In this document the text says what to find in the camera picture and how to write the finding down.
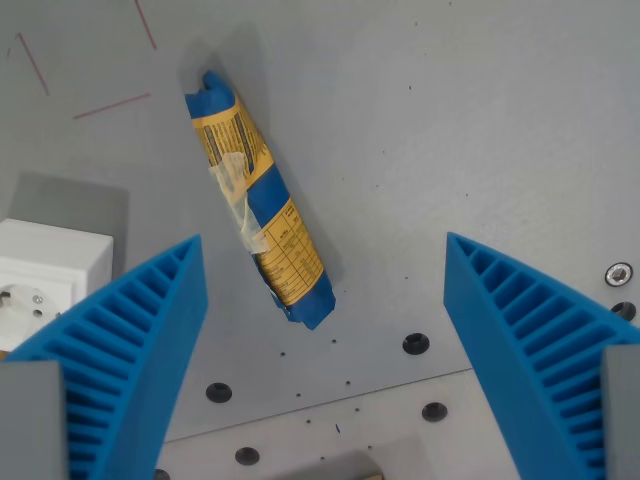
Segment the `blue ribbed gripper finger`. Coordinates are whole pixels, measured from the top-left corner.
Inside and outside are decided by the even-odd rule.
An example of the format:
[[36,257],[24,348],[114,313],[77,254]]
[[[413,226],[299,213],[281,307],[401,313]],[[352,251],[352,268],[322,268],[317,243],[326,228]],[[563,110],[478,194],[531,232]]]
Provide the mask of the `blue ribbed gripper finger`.
[[606,476],[600,371],[630,322],[565,284],[450,232],[443,303],[523,479]]
[[6,363],[61,369],[72,479],[150,479],[208,309],[195,235],[73,306]]

